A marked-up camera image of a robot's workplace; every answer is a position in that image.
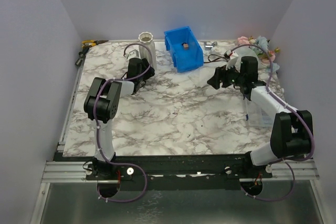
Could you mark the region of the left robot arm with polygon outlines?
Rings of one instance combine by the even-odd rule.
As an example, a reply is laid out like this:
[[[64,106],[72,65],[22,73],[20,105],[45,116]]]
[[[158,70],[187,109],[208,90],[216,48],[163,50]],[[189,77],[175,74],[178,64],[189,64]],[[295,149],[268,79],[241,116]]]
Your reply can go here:
[[[112,143],[112,120],[116,116],[119,100],[136,94],[154,75],[155,70],[147,59],[132,58],[125,79],[111,82],[99,77],[93,79],[83,109],[96,127],[94,136],[99,143],[95,143],[95,154],[88,169],[98,171],[104,179],[112,179],[117,171],[115,164],[111,163],[116,158]]]

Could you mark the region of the flower bouquet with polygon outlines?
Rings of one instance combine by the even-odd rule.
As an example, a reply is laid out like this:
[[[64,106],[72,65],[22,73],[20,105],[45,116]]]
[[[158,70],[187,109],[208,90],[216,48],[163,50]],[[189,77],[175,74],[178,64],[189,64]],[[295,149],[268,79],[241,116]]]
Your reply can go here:
[[[276,47],[274,49],[270,48],[270,40],[263,36],[259,36],[257,38],[253,37],[245,37],[241,36],[237,39],[236,45],[239,46],[234,52],[238,55],[237,62],[235,64],[235,68],[237,70],[240,69],[240,60],[243,56],[252,56],[257,58],[258,69],[266,69],[268,72],[275,72],[279,69],[279,65],[273,63],[273,66],[270,66],[270,62],[274,62],[276,55],[278,55],[281,50]],[[224,56],[224,49],[221,49],[221,54]],[[207,85],[207,80],[210,79],[215,72],[216,67],[225,66],[227,62],[218,61],[214,63],[204,63],[204,66],[192,71],[188,75],[188,78],[192,81],[194,85],[197,87],[204,87]]]

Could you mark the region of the white ribbed ceramic vase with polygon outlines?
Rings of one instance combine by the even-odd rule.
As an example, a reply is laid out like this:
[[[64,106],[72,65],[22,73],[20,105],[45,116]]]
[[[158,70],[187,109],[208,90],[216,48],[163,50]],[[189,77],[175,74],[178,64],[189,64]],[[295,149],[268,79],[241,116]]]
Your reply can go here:
[[[141,59],[145,58],[154,70],[157,70],[156,49],[153,35],[150,32],[142,32],[138,36],[139,53]]]

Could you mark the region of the blue plastic bin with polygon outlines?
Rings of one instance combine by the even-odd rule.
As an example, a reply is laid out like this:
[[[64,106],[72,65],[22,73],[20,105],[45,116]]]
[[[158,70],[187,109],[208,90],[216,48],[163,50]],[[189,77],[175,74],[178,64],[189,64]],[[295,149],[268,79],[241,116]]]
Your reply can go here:
[[[203,50],[189,26],[165,31],[164,41],[178,73],[203,66]],[[184,43],[189,45],[188,50],[183,48]]]

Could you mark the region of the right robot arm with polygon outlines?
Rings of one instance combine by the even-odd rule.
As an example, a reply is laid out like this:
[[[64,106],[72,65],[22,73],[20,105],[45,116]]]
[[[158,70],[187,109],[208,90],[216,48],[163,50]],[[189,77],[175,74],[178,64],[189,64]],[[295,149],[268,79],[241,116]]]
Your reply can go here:
[[[258,78],[258,60],[253,56],[231,59],[217,67],[207,84],[214,89],[238,88],[247,100],[261,107],[273,120],[269,143],[247,153],[247,161],[241,165],[242,173],[249,178],[260,172],[260,167],[281,159],[295,159],[314,151],[312,115],[285,103],[273,93],[267,83]]]

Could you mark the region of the brown ribbon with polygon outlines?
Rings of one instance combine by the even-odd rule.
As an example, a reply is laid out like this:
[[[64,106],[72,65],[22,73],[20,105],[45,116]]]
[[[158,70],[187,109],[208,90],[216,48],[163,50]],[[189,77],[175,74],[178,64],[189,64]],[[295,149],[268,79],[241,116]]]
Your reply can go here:
[[[204,63],[214,63],[214,62],[218,62],[218,61],[224,61],[224,62],[228,62],[230,58],[227,58],[225,56],[222,55],[217,55],[217,54],[209,54],[207,56],[207,61],[205,61]]]

